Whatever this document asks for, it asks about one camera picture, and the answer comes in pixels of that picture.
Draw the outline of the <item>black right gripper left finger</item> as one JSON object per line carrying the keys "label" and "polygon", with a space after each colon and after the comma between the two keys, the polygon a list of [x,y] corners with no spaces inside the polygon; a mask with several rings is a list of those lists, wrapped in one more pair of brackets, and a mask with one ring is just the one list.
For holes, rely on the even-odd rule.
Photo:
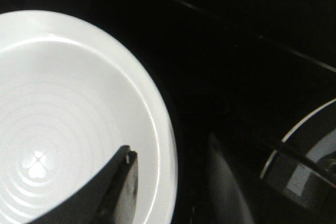
{"label": "black right gripper left finger", "polygon": [[100,205],[108,191],[118,163],[130,147],[121,146],[106,165],[80,190],[34,223],[98,223]]}

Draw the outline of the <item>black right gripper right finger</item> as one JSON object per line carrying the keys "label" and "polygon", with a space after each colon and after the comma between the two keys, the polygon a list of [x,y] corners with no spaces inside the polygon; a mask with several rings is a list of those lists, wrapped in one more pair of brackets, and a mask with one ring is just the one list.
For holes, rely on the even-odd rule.
{"label": "black right gripper right finger", "polygon": [[100,205],[98,223],[132,223],[137,203],[137,153],[127,150]]}

